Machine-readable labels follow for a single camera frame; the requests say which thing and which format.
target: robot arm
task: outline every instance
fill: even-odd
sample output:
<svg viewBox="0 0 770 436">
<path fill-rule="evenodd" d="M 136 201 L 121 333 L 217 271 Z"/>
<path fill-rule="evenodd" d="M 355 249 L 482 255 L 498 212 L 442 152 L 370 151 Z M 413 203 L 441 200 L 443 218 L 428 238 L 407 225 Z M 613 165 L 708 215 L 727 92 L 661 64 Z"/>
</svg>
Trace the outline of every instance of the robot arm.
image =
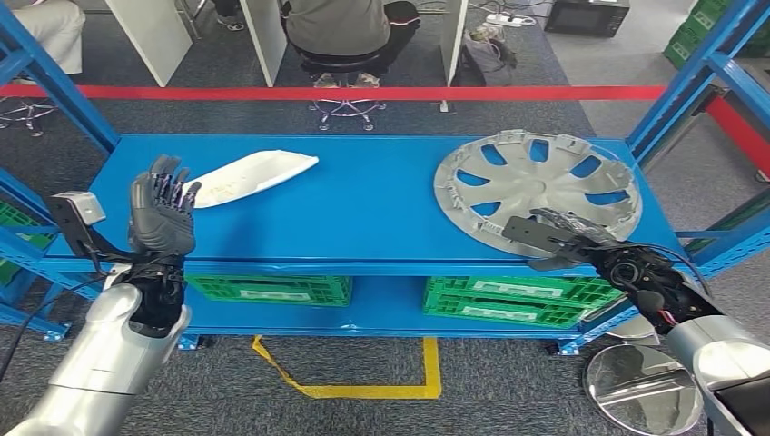
<svg viewBox="0 0 770 436">
<path fill-rule="evenodd" d="M 117 434 L 133 397 L 142 393 L 176 348 L 190 321 L 183 305 L 184 255 L 194 248 L 190 212 L 199 184 L 183 193 L 178 159 L 162 156 L 131 187 L 129 241 L 115 249 L 91 224 L 104 218 L 91 193 L 49 201 L 74 253 L 123 263 L 86 315 L 85 326 L 48 382 L 43 398 L 10 436 Z"/>
<path fill-rule="evenodd" d="M 616 241 L 604 228 L 575 215 L 532 212 L 553 225 L 514 217 L 503 236 L 555 254 L 533 261 L 533 268 L 594 265 L 658 333 L 667 335 L 669 348 L 695 378 L 706 414 L 722 434 L 770 434 L 770 347 L 718 309 L 656 249 Z"/>
</svg>

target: green crate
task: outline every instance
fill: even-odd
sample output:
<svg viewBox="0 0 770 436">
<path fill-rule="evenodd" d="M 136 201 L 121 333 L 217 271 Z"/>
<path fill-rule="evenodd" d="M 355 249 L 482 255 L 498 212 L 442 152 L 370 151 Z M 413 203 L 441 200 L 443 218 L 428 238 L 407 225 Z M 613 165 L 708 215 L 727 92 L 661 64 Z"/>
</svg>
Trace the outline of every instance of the green crate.
<svg viewBox="0 0 770 436">
<path fill-rule="evenodd" d="M 185 280 L 211 300 L 284 302 L 347 306 L 350 277 L 271 275 L 185 275 Z"/>
<path fill-rule="evenodd" d="M 536 324 L 568 329 L 587 313 L 579 307 L 558 304 L 517 303 L 473 295 L 426 294 L 423 311 L 427 315 L 472 318 L 483 321 Z"/>
<path fill-rule="evenodd" d="M 558 304 L 591 311 L 623 295 L 609 282 L 592 277 L 431 277 L 426 293 Z"/>
<path fill-rule="evenodd" d="M 671 38 L 663 55 L 665 55 L 677 69 L 681 68 L 700 45 L 701 41 L 703 41 L 703 38 L 700 38 L 693 29 L 686 25 L 682 25 Z"/>
<path fill-rule="evenodd" d="M 690 11 L 690 16 L 696 16 L 698 21 L 712 23 L 710 29 L 725 13 L 731 0 L 703 0 Z"/>
<path fill-rule="evenodd" d="M 0 225 L 40 225 L 40 223 L 14 206 L 0 202 Z M 52 235 L 43 233 L 17 233 L 16 235 L 38 248 L 45 248 L 54 239 Z M 6 259 L 0 259 L 0 285 L 9 284 L 20 269 L 15 263 L 11 263 Z"/>
<path fill-rule="evenodd" d="M 716 22 L 709 20 L 705 15 L 690 15 L 681 27 L 685 27 L 695 35 L 698 41 L 703 41 L 706 35 L 711 31 Z"/>
</svg>

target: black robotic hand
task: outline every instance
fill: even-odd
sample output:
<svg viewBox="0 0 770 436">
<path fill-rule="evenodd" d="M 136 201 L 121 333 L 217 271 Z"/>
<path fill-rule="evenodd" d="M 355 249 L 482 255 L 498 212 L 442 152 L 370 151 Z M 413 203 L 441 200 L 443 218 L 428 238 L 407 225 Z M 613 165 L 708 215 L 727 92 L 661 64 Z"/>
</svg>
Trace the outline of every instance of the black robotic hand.
<svg viewBox="0 0 770 436">
<path fill-rule="evenodd" d="M 179 162 L 163 154 L 131 185 L 128 240 L 139 254 L 183 258 L 195 248 L 191 211 L 201 184 L 194 183 L 184 192 L 190 170 L 183 168 L 174 177 Z"/>
<path fill-rule="evenodd" d="M 185 192 L 190 170 L 183 168 L 174 176 L 179 162 L 161 155 L 131 184 L 128 239 L 139 256 L 122 281 L 142 293 L 131 321 L 139 333 L 151 337 L 165 336 L 179 320 L 184 256 L 195 248 L 191 212 L 201 184 L 193 183 Z"/>
<path fill-rule="evenodd" d="M 675 325 L 719 311 L 696 291 L 694 284 L 658 251 L 666 247 L 620 242 L 604 227 L 570 213 L 535 209 L 531 213 L 548 224 L 511 218 L 503 235 L 551 251 L 554 257 L 530 261 L 540 271 L 590 263 L 600 277 L 626 293 L 659 333 Z"/>
</svg>

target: sticker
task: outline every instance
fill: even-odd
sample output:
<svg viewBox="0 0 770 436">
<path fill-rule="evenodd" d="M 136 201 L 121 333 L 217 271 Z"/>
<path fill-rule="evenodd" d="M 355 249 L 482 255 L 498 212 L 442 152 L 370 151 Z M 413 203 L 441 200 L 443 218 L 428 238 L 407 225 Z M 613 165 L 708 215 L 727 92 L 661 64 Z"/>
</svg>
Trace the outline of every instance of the sticker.
<svg viewBox="0 0 770 436">
<path fill-rule="evenodd" d="M 671 45 L 671 48 L 672 48 L 672 49 L 673 49 L 673 50 L 674 50 L 674 51 L 675 51 L 675 52 L 676 52 L 678 55 L 682 56 L 682 59 L 685 59 L 685 60 L 687 60 L 687 59 L 689 59 L 689 58 L 690 58 L 690 55 L 691 55 L 690 51 L 689 51 L 689 50 L 687 50 L 687 49 L 686 49 L 686 48 L 685 48 L 683 45 L 681 45 L 680 43 L 673 43 L 673 44 Z"/>
<path fill-rule="evenodd" d="M 474 291 L 496 292 L 518 295 L 533 295 L 536 297 L 558 298 L 564 292 L 559 288 L 544 288 L 541 286 L 525 286 L 523 284 L 505 284 L 484 282 L 479 280 L 473 285 Z"/>
<path fill-rule="evenodd" d="M 481 309 L 479 307 L 463 308 L 462 314 L 469 316 L 483 316 L 486 318 L 501 318 L 514 321 L 535 321 L 538 318 L 536 313 L 496 311 L 493 309 Z"/>
<path fill-rule="evenodd" d="M 307 293 L 286 293 L 286 292 L 262 292 L 247 291 L 241 289 L 241 297 L 263 300 L 292 300 L 295 302 L 309 302 L 311 297 Z"/>
<path fill-rule="evenodd" d="M 712 20 L 708 15 L 704 14 L 703 11 L 697 12 L 695 15 L 693 15 L 693 17 L 698 23 L 703 25 L 706 30 L 711 30 L 711 28 L 714 27 L 714 20 Z"/>
</svg>

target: cable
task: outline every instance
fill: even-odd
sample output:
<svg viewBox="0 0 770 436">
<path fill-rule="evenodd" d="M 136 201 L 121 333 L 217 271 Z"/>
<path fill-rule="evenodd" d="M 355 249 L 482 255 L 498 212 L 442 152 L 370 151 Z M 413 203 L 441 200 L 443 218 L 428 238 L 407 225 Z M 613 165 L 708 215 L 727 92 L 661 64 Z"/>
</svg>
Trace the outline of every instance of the cable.
<svg viewBox="0 0 770 436">
<path fill-rule="evenodd" d="M 708 283 L 706 283 L 706 278 L 703 276 L 703 274 L 698 271 L 697 266 L 695 266 L 694 263 L 690 262 L 689 259 L 687 259 L 685 256 L 675 252 L 674 250 L 671 250 L 668 247 L 664 247 L 663 245 L 657 245 L 654 243 L 621 243 L 620 245 L 612 245 L 612 246 L 602 246 L 602 247 L 586 247 L 586 250 L 597 250 L 597 251 L 607 251 L 607 250 L 616 250 L 618 248 L 652 248 L 654 250 L 659 250 L 664 253 L 671 254 L 672 256 L 676 257 L 678 260 L 682 261 L 687 267 L 692 270 L 692 272 L 696 275 L 696 278 L 701 284 L 701 287 L 703 288 L 703 291 L 708 295 L 709 297 L 713 297 L 714 295 L 711 292 L 711 288 L 708 286 Z"/>
<path fill-rule="evenodd" d="M 105 276 L 100 276 L 95 279 L 89 280 L 88 282 L 82 282 L 75 286 L 74 288 L 65 289 L 61 291 L 58 295 L 56 295 L 54 298 L 43 301 L 40 303 L 39 306 L 37 306 L 33 311 L 29 312 L 27 317 L 22 321 L 21 324 L 19 324 L 19 331 L 16 333 L 16 336 L 11 341 L 10 347 L 8 348 L 8 351 L 5 352 L 5 357 L 3 358 L 3 363 L 0 365 L 0 382 L 3 382 L 3 378 L 5 377 L 5 372 L 8 371 L 8 367 L 11 365 L 11 360 L 14 358 L 14 353 L 16 353 L 16 348 L 19 346 L 19 342 L 22 340 L 22 336 L 24 335 L 24 332 L 26 330 L 26 327 L 29 325 L 30 322 L 32 322 L 32 319 L 41 311 L 43 308 L 53 302 L 56 302 L 59 298 L 62 296 L 70 293 L 75 292 L 78 289 L 84 288 L 85 286 L 88 286 L 90 284 L 94 284 L 96 282 L 100 282 L 104 280 Z"/>
</svg>

